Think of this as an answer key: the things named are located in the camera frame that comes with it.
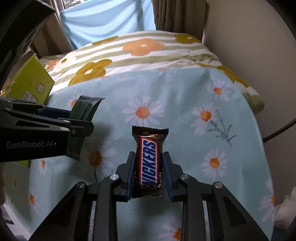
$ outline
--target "bed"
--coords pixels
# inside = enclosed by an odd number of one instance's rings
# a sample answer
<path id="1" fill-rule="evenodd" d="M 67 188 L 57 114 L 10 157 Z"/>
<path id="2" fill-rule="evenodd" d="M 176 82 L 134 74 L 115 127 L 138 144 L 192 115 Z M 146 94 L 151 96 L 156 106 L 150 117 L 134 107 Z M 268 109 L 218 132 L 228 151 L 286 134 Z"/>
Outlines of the bed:
<path id="1" fill-rule="evenodd" d="M 224 183 L 271 238 L 273 185 L 254 117 L 264 101 L 196 37 L 135 32 L 40 61 L 55 81 L 49 106 L 70 110 L 80 95 L 106 99 L 81 162 L 6 164 L 6 204 L 29 232 L 75 183 L 114 173 L 136 149 L 131 126 L 138 125 L 169 128 L 163 148 L 172 161 L 201 182 Z M 120 240 L 180 240 L 182 207 L 165 192 L 120 203 L 117 212 Z"/>

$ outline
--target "brown wrapper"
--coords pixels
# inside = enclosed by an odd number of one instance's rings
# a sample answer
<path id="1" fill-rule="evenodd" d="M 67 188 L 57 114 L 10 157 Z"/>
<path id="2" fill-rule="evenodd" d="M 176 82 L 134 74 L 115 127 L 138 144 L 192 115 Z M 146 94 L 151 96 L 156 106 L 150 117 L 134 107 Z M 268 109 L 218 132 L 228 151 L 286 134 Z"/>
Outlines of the brown wrapper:
<path id="1" fill-rule="evenodd" d="M 162 189 L 163 143 L 168 129 L 132 127 L 137 142 L 136 175 L 132 197 L 143 197 Z"/>

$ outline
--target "white cloth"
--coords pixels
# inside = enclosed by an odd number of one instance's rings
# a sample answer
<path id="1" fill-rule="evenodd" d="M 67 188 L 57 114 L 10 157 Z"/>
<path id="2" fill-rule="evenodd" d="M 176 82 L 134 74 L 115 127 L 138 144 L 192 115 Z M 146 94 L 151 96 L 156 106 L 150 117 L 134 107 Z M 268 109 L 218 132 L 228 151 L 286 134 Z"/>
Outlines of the white cloth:
<path id="1" fill-rule="evenodd" d="M 274 226 L 287 230 L 296 217 L 296 187 L 293 188 L 291 196 L 286 196 L 285 201 L 276 206 Z"/>

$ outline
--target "beige curtain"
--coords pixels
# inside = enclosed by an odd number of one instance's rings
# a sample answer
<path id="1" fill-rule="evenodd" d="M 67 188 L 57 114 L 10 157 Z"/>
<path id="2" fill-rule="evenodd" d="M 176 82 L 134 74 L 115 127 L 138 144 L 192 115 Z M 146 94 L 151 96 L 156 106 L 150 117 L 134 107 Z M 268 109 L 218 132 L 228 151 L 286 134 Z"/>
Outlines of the beige curtain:
<path id="1" fill-rule="evenodd" d="M 68 53 L 72 47 L 66 37 L 61 24 L 58 5 L 55 0 L 43 0 L 56 9 L 53 15 L 34 39 L 31 48 L 39 57 Z"/>
<path id="2" fill-rule="evenodd" d="M 152 0 L 157 30 L 187 33 L 202 40 L 207 0 Z"/>

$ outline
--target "window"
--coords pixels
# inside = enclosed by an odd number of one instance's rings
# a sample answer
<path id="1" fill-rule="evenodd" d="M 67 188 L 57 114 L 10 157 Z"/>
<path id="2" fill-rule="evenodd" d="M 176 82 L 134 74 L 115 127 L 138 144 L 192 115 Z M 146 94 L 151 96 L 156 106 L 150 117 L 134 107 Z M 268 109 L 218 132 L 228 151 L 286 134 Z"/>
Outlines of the window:
<path id="1" fill-rule="evenodd" d="M 69 7 L 73 7 L 79 3 L 85 2 L 87 0 L 62 0 L 62 2 L 64 2 L 64 7 L 65 9 L 69 8 Z"/>

